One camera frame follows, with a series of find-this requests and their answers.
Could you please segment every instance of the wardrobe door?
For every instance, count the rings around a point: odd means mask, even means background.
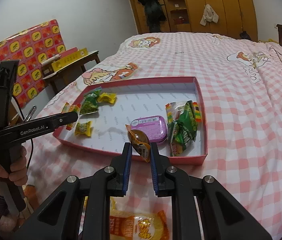
[[[193,33],[210,33],[210,23],[207,22],[206,26],[200,24],[205,7],[205,0],[185,0],[186,7],[188,8],[188,16]]]
[[[144,6],[138,2],[138,0],[132,0],[131,4],[134,3],[134,5],[132,5],[132,10],[134,12],[134,17],[138,19],[139,22],[139,28],[141,29],[141,33],[139,34],[143,34],[143,33],[149,33],[149,27],[146,24],[146,16],[144,13]],[[161,22],[161,32],[163,33],[169,33],[170,32],[170,26],[169,26],[169,21],[168,21],[168,17],[167,17],[167,11],[165,8],[165,5],[162,5],[162,10],[163,13],[166,17],[166,21],[165,22]]]
[[[243,31],[243,28],[239,1],[223,0],[223,4],[227,22],[228,36],[234,39],[240,39],[240,33]]]
[[[214,22],[210,23],[211,33],[218,33],[220,35],[227,36],[228,31],[227,31],[223,1],[222,0],[205,0],[205,1],[206,1],[206,4],[211,5],[213,10],[219,16],[218,23],[214,23]]]
[[[252,41],[258,42],[258,28],[255,16],[253,0],[239,0],[243,30],[245,30]]]

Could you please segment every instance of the human hand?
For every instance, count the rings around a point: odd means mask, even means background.
[[[1,178],[9,178],[12,182],[14,182],[17,186],[25,185],[28,181],[27,176],[27,167],[26,167],[26,154],[27,151],[25,147],[21,148],[21,157],[14,163],[11,164],[10,169],[11,173],[8,174],[6,170],[0,165],[0,177]]]

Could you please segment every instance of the white wall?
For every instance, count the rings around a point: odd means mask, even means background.
[[[253,0],[259,40],[279,40],[275,26],[282,24],[282,0]]]
[[[100,60],[137,34],[129,0],[0,0],[0,41],[21,30],[57,19],[63,41],[72,47],[99,50]],[[86,64],[89,69],[95,62]],[[23,109],[37,105],[37,113],[54,96],[46,88]]]

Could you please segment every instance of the hanging towel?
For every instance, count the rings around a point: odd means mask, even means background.
[[[205,26],[207,24],[207,21],[218,23],[218,20],[219,20],[219,16],[217,15],[217,13],[213,10],[213,8],[209,4],[207,4],[204,8],[204,12],[200,24]]]

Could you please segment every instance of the purple tin box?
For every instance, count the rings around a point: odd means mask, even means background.
[[[135,119],[131,122],[131,129],[144,132],[150,143],[162,143],[167,137],[167,125],[160,115]]]

